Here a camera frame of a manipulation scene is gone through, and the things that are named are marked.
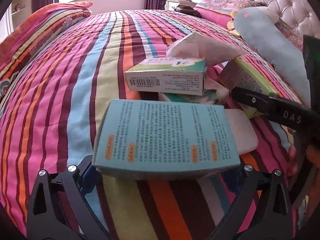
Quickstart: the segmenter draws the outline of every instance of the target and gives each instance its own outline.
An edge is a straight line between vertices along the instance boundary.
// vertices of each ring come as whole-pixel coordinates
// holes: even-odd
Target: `pink striped blanket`
[[[24,234],[28,198],[38,171],[60,172],[92,154],[109,101],[140,99],[138,92],[128,90],[123,72],[146,57],[165,56],[170,44],[192,31],[245,48],[249,54],[243,59],[270,80],[281,96],[299,102],[257,52],[208,20],[156,10],[81,17],[72,24],[65,19],[70,22],[67,28],[41,43],[16,71],[8,74],[9,67],[0,69],[9,80],[0,102],[0,201]],[[32,44],[29,39],[24,42]],[[23,62],[25,49],[21,44],[7,63]],[[215,78],[220,70],[215,66],[209,74]],[[228,99],[225,107],[238,105]],[[259,145],[242,160],[260,171],[286,171],[290,145],[286,128],[263,117],[251,122]],[[86,197],[115,239],[200,240],[227,212],[238,191],[236,180],[233,171],[199,180],[161,182],[103,176]],[[257,194],[240,230],[248,227],[258,199]],[[293,214],[296,221],[297,212]],[[76,223],[72,225],[79,230]]]

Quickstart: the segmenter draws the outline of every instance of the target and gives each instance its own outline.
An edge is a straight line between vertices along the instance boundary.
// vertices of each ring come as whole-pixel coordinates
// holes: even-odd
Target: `floral pillow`
[[[228,16],[231,16],[233,11],[255,6],[266,6],[266,4],[249,0],[201,0],[196,5],[197,8],[211,10]]]
[[[303,40],[282,20],[276,23],[277,29],[289,40],[298,50],[303,51]]]

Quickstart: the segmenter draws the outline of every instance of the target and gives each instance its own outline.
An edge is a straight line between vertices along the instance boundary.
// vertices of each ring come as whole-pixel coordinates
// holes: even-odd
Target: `barcode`
[[[134,86],[160,86],[159,79],[129,79]]]

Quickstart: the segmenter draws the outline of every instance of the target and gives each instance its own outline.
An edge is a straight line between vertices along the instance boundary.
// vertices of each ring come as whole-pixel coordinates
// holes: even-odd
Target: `orange label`
[[[115,139],[114,135],[110,134],[107,143],[106,155],[105,158],[109,161],[112,156],[112,149],[113,149],[113,140]]]
[[[212,159],[216,162],[218,160],[218,150],[216,142],[211,142],[211,152],[212,152]]]
[[[130,143],[128,148],[128,162],[133,163],[134,161],[134,150],[135,150],[135,144]]]
[[[191,146],[191,157],[192,157],[192,162],[193,163],[197,163],[198,160],[198,150],[197,147],[195,145]]]

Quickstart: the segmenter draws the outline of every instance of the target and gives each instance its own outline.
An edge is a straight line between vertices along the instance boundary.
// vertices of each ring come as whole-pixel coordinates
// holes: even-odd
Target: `cardboard box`
[[[206,77],[204,80],[204,94],[202,96],[159,93],[159,101],[223,105],[228,95],[228,89],[211,78]]]
[[[132,91],[203,95],[204,58],[147,58],[124,72]]]
[[[276,88],[268,80],[249,63],[239,58],[229,61],[218,76],[218,79],[230,91],[234,87],[241,87],[267,96],[279,96]],[[240,106],[249,118],[262,115],[253,107],[242,104]]]
[[[200,177],[240,164],[223,106],[112,100],[92,165],[129,179]]]

